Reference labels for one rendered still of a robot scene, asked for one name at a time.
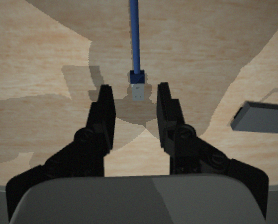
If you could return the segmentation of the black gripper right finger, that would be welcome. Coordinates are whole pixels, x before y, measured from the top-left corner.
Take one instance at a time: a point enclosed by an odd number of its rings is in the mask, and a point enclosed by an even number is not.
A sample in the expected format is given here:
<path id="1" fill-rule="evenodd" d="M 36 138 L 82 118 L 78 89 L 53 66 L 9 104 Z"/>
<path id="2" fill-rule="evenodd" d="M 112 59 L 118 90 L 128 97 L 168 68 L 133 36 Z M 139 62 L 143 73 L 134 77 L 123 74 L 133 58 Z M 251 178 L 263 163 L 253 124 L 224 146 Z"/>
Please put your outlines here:
<path id="1" fill-rule="evenodd" d="M 174 111 L 175 110 L 175 111 Z M 226 154 L 197 137 L 185 124 L 179 99 L 172 99 L 168 82 L 157 88 L 157 121 L 160 146 L 170 155 L 170 174 L 220 174 L 244 183 L 255 198 L 266 221 L 269 177 L 254 166 Z"/>

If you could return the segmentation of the blue patch cable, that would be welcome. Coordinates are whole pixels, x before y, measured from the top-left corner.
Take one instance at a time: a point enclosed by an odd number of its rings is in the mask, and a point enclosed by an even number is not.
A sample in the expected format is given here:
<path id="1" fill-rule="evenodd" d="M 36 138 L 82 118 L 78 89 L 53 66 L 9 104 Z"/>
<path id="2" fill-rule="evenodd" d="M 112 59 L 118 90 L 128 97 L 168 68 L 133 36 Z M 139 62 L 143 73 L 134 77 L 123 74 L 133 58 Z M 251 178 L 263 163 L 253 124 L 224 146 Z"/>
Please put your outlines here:
<path id="1" fill-rule="evenodd" d="M 138 0 L 130 0 L 134 73 L 140 73 Z"/>

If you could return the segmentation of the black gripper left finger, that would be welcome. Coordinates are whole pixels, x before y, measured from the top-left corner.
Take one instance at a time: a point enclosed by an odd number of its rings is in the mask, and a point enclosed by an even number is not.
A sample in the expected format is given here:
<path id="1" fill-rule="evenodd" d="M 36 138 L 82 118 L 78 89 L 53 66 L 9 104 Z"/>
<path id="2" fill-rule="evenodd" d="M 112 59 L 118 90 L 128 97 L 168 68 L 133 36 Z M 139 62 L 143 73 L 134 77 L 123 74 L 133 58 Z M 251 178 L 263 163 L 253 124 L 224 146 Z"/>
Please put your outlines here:
<path id="1" fill-rule="evenodd" d="M 115 119 L 112 87 L 101 85 L 98 101 L 91 103 L 86 127 L 76 131 L 74 141 L 47 159 L 44 165 L 29 169 L 7 182 L 9 223 L 22 196 L 33 185 L 56 178 L 105 177 L 104 157 L 113 149 Z"/>

